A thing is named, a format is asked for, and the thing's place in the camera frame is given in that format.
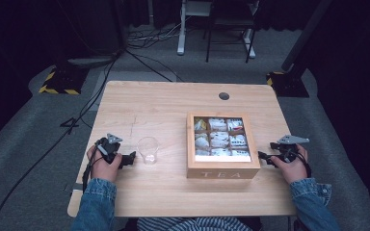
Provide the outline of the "black yellow-striped stand base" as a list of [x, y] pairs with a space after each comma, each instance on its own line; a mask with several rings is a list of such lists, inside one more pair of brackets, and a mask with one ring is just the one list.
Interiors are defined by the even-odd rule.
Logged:
[[39, 93], [71, 94], [82, 92], [89, 70], [74, 64], [62, 67], [53, 67], [47, 75]]
[[266, 83], [273, 88], [277, 97], [309, 97], [301, 78], [290, 73], [272, 71], [266, 74]]

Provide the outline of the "clear glass cup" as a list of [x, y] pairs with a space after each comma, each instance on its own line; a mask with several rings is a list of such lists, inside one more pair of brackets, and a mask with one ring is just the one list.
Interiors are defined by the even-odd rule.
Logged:
[[138, 152], [143, 157], [146, 165], [153, 165], [157, 162], [157, 153], [159, 150], [159, 142], [153, 137], [141, 138], [137, 143]]

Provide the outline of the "black metal chair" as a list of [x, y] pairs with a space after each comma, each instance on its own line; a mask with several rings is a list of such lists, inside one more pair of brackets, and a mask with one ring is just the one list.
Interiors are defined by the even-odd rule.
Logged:
[[[212, 32], [214, 30], [240, 31], [241, 41], [243, 41], [243, 34], [247, 29], [257, 31], [255, 16], [252, 15], [250, 9], [250, 3], [252, 2], [253, 0], [212, 0], [208, 15], [208, 25], [204, 34], [207, 37], [205, 56], [207, 63], [209, 62], [212, 44], [231, 44], [230, 41], [213, 41]], [[247, 52], [245, 62], [247, 63], [248, 61]]]

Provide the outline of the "person's striped shirt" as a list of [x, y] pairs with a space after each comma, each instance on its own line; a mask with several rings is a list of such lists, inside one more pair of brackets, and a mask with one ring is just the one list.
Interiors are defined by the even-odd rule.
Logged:
[[237, 218], [139, 218], [139, 231], [252, 231]]

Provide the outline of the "group of white tea bags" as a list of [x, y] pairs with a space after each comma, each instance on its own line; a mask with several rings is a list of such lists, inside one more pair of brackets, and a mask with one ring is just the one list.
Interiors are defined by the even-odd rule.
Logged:
[[249, 159], [251, 154], [245, 125], [241, 117], [200, 117], [206, 130], [194, 128], [195, 154], [200, 160], [207, 157]]

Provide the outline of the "person's right hand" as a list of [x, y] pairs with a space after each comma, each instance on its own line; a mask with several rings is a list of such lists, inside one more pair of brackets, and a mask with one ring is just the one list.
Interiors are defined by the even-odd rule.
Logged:
[[305, 164], [299, 158], [296, 158], [291, 163], [284, 163], [278, 157], [272, 157], [271, 161], [281, 170], [282, 175], [288, 184], [308, 177]]

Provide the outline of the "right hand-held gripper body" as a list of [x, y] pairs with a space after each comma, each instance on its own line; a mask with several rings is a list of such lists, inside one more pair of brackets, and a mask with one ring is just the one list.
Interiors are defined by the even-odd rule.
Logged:
[[270, 147], [280, 152], [278, 157], [283, 162], [291, 163], [296, 158], [301, 157], [297, 145], [300, 143], [307, 142], [309, 142], [309, 139], [307, 138], [301, 138], [293, 135], [285, 135], [284, 137], [280, 138], [277, 142], [271, 142]]

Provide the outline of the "black slanted stand pole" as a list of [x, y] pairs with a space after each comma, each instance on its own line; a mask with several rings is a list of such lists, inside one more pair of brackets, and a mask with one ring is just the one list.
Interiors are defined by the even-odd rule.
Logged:
[[309, 41], [311, 34], [316, 29], [331, 2], [332, 0], [321, 0], [321, 2], [318, 4], [311, 18], [309, 18], [308, 22], [306, 23], [301, 35], [284, 60], [281, 66], [282, 70], [290, 71], [294, 67], [299, 55], [304, 51], [305, 44]]

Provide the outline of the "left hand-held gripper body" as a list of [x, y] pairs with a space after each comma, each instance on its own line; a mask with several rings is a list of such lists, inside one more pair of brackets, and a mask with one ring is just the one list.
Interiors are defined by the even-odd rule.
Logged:
[[119, 150], [120, 143], [122, 142], [121, 138], [108, 133], [106, 137], [99, 139], [95, 146], [100, 151], [103, 159], [111, 164], [116, 156], [116, 152]]

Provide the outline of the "white desk leg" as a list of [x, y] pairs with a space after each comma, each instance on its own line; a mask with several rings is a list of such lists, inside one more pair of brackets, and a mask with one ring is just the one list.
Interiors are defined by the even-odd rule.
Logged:
[[181, 0], [180, 9], [180, 30], [176, 53], [182, 56], [185, 53], [186, 39], [186, 19], [188, 16], [208, 16], [209, 2], [200, 2], [198, 0]]
[[[250, 3], [250, 9], [253, 16], [256, 16], [256, 13], [259, 9], [259, 3], [260, 3], [259, 0], [253, 0], [253, 2]], [[247, 29], [246, 32], [243, 34], [243, 42], [246, 46], [249, 60], [254, 59], [256, 57], [255, 51], [253, 50], [254, 36], [255, 36], [254, 29]]]

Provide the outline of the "person's left hand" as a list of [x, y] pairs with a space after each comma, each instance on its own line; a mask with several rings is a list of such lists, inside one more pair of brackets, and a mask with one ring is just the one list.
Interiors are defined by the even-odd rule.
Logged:
[[114, 161], [108, 164], [103, 158], [101, 153], [92, 146], [88, 152], [87, 157], [89, 159], [91, 171], [91, 178], [98, 178], [107, 180], [109, 182], [115, 183], [118, 176], [119, 164], [122, 160], [120, 153], [117, 153]]

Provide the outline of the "wooden tea box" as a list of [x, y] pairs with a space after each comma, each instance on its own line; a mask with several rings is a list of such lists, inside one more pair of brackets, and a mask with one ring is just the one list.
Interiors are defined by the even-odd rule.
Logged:
[[[198, 159], [195, 154], [194, 121], [196, 117], [241, 117], [243, 119], [250, 158], [207, 157]], [[199, 179], [252, 179], [261, 169], [251, 123], [244, 113], [192, 112], [187, 115], [187, 177]]]

